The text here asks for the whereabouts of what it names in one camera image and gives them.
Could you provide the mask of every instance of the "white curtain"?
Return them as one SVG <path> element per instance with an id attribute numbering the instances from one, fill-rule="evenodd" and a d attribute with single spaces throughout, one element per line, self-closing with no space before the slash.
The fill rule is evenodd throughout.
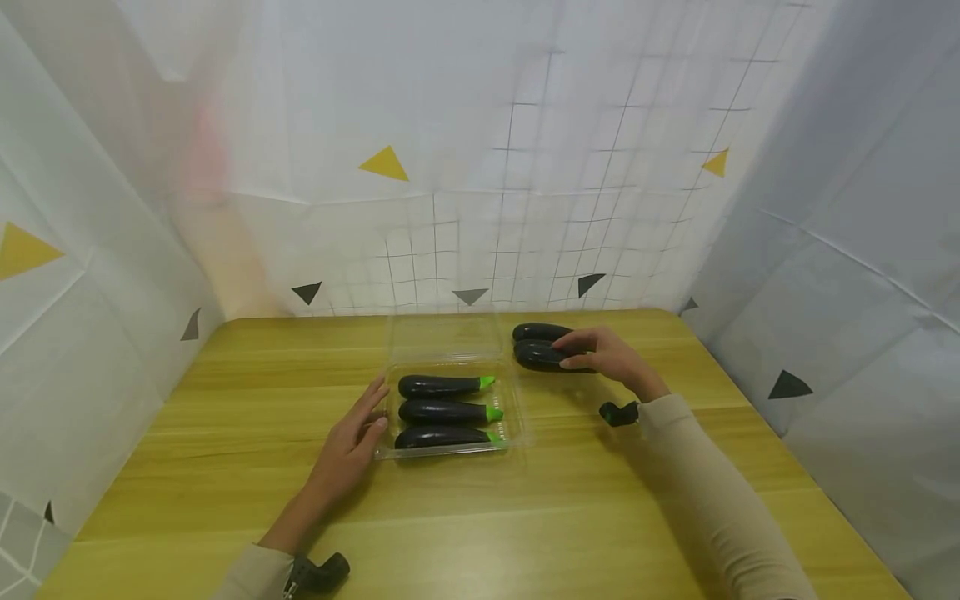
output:
<path id="1" fill-rule="evenodd" d="M 41 524 L 80 529 L 223 317 L 2 13 L 0 82 L 0 519 L 16 562 L 0 572 L 22 575 L 33 558 L 16 549 L 35 554 Z"/>
<path id="2" fill-rule="evenodd" d="M 960 589 L 958 22 L 844 5 L 684 312 L 918 600 Z"/>
<path id="3" fill-rule="evenodd" d="M 228 318 L 679 308 L 832 6 L 8 4 Z"/>

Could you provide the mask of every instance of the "beige long-sleeve shirt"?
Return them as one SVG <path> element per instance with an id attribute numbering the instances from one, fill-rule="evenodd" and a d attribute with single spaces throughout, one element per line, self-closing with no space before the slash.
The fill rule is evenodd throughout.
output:
<path id="1" fill-rule="evenodd" d="M 640 404 L 640 426 L 687 499 L 736 600 L 815 600 L 759 496 L 704 433 L 682 396 Z M 280 600 L 293 557 L 248 547 L 213 600 Z"/>

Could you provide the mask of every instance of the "hand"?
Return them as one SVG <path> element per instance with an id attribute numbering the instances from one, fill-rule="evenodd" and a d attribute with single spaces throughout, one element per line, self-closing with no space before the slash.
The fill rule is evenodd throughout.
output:
<path id="1" fill-rule="evenodd" d="M 553 347 L 567 352 L 589 351 L 590 354 L 577 354 L 563 360 L 560 366 L 600 372 L 622 383 L 641 402 L 651 402 L 670 394 L 657 371 L 608 327 L 571 331 L 554 342 Z"/>
<path id="2" fill-rule="evenodd" d="M 374 408 L 389 391 L 379 375 L 356 404 L 330 428 L 324 448 L 303 486 L 303 492 L 332 504 L 360 483 L 373 460 L 376 443 L 387 430 L 387 418 Z"/>
<path id="3" fill-rule="evenodd" d="M 258 545 L 296 554 L 326 511 L 360 483 L 373 460 L 377 440 L 387 430 L 387 418 L 373 412 L 387 391 L 383 375 L 378 376 L 330 429 L 303 489 L 287 503 Z"/>

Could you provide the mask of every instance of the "yellow triangle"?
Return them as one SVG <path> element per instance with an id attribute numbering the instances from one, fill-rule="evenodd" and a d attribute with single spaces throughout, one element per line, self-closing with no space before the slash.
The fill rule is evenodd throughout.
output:
<path id="1" fill-rule="evenodd" d="M 0 243 L 0 281 L 26 273 L 63 256 L 50 244 L 7 222 Z"/>
<path id="2" fill-rule="evenodd" d="M 700 168 L 707 169 L 713 175 L 719 175 L 720 177 L 725 176 L 727 174 L 727 151 L 729 149 L 730 148 L 728 148 L 727 150 L 724 150 L 717 156 L 714 156 L 713 158 L 705 162 Z"/>
<path id="3" fill-rule="evenodd" d="M 403 165 L 396 158 L 393 146 L 387 146 L 371 156 L 370 160 L 360 165 L 360 168 L 384 177 L 392 177 L 395 180 L 409 181 L 406 171 L 403 170 Z"/>

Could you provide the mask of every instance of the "wooden tabletop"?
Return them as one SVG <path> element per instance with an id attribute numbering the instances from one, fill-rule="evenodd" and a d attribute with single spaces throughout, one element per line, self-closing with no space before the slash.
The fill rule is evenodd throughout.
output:
<path id="1" fill-rule="evenodd" d="M 773 512 L 821 598 L 907 598 L 676 316 L 503 314 L 607 324 L 683 394 Z M 242 320 L 207 343 L 41 588 L 71 600 L 206 598 L 302 483 L 325 432 L 383 366 L 386 318 Z M 600 376 L 521 372 L 534 444 L 375 463 L 310 553 L 350 561 L 338 600 L 722 598 L 638 428 Z"/>

